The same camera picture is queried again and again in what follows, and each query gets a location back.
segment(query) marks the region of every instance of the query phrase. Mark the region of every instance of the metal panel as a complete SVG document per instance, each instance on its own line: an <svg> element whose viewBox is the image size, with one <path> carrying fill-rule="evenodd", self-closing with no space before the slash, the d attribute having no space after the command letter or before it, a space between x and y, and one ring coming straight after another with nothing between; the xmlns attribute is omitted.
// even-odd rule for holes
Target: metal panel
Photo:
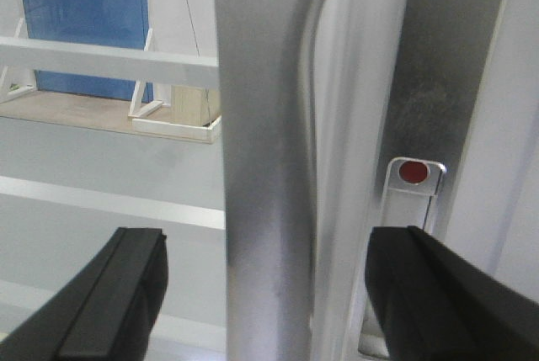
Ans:
<svg viewBox="0 0 539 361"><path fill-rule="evenodd" d="M448 210L502 0L408 0L382 137L374 200L394 157L441 162ZM442 222L434 228L445 235Z"/></svg>
<svg viewBox="0 0 539 361"><path fill-rule="evenodd" d="M316 226L312 45L323 0L216 0L229 361L305 361Z"/></svg>

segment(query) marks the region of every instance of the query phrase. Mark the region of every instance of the red button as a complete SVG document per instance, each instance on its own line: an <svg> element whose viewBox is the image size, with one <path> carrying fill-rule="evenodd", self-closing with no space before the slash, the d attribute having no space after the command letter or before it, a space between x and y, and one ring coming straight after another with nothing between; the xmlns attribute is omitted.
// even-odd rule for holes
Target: red button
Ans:
<svg viewBox="0 0 539 361"><path fill-rule="evenodd" d="M407 161L398 169L402 180L411 184L420 184L429 176L429 167L422 162Z"/></svg>

